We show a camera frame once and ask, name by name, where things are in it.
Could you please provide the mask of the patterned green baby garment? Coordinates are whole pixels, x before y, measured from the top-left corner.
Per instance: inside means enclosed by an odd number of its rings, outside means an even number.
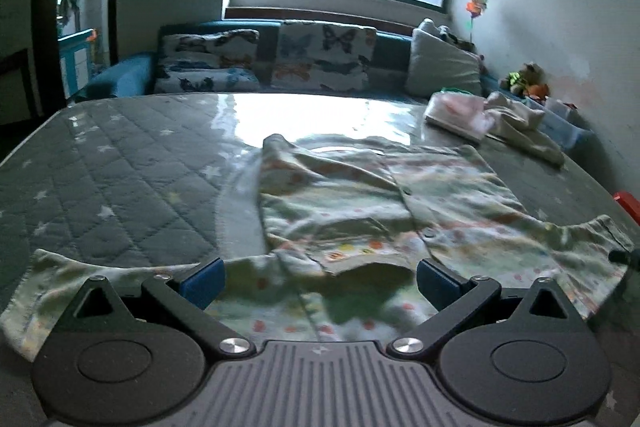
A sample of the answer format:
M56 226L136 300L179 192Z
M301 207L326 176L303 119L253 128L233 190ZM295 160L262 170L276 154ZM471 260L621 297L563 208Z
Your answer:
M231 288L226 268L227 288L209 308L256 341L389 340L434 312L411 280L423 257L506 286L551 277L591 317L625 275L608 254L638 246L609 215L572 225L532 215L479 147L323 141L273 135L258 148L256 243L266 260L245 258ZM41 248L29 261L1 314L27 360L87 277L122 289L196 263L112 268Z

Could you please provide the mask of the red object at table edge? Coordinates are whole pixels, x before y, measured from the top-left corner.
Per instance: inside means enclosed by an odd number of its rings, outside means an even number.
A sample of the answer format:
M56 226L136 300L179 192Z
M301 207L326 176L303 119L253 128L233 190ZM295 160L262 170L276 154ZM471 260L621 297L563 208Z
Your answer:
M613 195L615 202L628 213L637 225L640 225L640 202L629 192L619 191Z

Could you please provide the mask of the clear plastic storage box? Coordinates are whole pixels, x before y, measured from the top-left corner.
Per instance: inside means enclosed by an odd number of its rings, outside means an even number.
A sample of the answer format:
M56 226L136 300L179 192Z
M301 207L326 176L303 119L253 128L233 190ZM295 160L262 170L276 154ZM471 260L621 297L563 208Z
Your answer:
M526 98L524 104L533 110L541 110L544 113L537 129L547 135L555 144L561 147L566 155L575 155L590 144L593 132L579 124L574 124L569 119L552 112L546 106L540 105L532 98Z

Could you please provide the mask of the cream crumpled garment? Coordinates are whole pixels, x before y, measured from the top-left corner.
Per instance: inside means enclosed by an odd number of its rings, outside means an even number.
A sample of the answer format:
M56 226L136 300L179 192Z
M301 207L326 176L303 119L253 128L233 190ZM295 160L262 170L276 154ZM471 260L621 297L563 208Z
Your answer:
M490 135L555 167L564 164L561 147L539 129L543 109L532 109L492 92L485 100L484 114L492 121Z

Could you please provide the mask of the grey quilted star table cover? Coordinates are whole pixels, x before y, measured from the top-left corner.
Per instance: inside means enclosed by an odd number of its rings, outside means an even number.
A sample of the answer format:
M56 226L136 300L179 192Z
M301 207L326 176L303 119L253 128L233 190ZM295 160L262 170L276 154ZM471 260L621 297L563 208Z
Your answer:
M150 95L84 102L54 115L1 161L1 312L38 248L78 262L146 268L220 252L229 288L258 247L257 166L273 133L300 145L462 145L425 124L424 108L366 98L276 94ZM611 216L636 245L639 227L605 189L566 160L542 160L487 140L480 153L540 219L572 225ZM593 319L613 365L605 426L639 415L639 274L629 273ZM1 420L35 426L43 413L29 361L1 326Z

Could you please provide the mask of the plush toys pile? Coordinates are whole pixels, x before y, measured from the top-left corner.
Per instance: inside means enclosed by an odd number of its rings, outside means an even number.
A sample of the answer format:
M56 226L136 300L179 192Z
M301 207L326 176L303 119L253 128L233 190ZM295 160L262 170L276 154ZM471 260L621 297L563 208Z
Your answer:
M536 63L525 63L517 72L509 72L498 85L517 98L544 101L550 94L548 84L542 82L542 69Z

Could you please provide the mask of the folded pink garment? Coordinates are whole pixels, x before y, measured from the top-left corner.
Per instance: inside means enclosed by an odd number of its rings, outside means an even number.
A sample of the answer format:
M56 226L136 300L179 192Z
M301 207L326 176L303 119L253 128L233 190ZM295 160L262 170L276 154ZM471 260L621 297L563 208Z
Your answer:
M451 91L440 91L431 96L425 109L425 121L474 143L482 142L494 124L485 114L484 98Z

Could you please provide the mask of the green plastic bowl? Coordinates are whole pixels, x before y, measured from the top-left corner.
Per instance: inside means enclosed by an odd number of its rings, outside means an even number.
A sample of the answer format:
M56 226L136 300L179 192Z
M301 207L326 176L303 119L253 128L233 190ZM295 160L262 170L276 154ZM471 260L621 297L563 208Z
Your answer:
M462 94L472 94L469 91L466 91L464 89L460 89L460 88L454 88L454 87L446 87L446 88L442 88L440 89L440 91L442 92L454 92L454 93L462 93Z

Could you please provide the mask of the plain white pillow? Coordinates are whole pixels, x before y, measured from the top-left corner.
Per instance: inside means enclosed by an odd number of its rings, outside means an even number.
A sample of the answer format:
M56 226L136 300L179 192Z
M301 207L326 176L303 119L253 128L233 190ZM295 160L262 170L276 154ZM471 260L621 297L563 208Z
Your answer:
M441 29L430 18L413 29L405 90L419 98L442 89L481 95L480 59L442 40Z

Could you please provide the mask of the blue sofa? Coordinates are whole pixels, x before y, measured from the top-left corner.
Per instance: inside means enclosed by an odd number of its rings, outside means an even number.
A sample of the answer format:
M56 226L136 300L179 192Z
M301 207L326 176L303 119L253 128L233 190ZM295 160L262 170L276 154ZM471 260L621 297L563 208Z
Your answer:
M200 36L235 29L255 29L259 38L253 72L262 89L268 91L276 60L279 26L277 20L215 20L201 24L166 25L158 31L157 43L162 44L163 38L183 32ZM405 96L410 46L411 39L407 36L385 31L376 34L372 58L366 62L369 80L364 95L367 98L400 100ZM160 58L163 55L163 51L157 50L128 56L94 77L72 96L72 100L80 103L101 98L150 95L160 81Z

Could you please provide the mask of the colourful paper pinwheel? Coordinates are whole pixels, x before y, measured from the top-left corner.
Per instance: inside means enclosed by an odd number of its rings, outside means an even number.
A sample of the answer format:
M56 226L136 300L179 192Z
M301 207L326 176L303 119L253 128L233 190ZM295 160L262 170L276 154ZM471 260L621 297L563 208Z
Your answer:
M465 9L469 13L469 40L473 40L474 24L477 18L480 18L487 10L488 0L469 0L466 2Z

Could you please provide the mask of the blue cabinet beyond doorway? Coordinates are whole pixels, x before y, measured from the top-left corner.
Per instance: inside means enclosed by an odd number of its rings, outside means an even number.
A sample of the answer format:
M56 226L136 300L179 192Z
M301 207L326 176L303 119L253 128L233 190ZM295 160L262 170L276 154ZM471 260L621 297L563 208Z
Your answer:
M92 45L96 40L93 28L58 38L58 56L65 98L70 98L92 77Z

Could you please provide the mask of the left butterfly pillow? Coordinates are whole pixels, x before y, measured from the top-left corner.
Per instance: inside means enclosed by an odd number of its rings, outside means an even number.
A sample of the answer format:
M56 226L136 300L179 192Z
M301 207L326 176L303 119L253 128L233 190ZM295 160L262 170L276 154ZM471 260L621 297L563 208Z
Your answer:
M258 41L253 29L163 36L154 93L258 91L253 72Z

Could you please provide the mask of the middle butterfly cushion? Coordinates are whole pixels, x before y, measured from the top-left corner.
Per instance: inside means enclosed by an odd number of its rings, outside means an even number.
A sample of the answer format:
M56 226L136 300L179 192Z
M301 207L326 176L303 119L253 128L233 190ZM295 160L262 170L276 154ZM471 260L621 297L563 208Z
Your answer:
M369 84L377 35L369 26L285 20L271 86L288 91L363 91Z

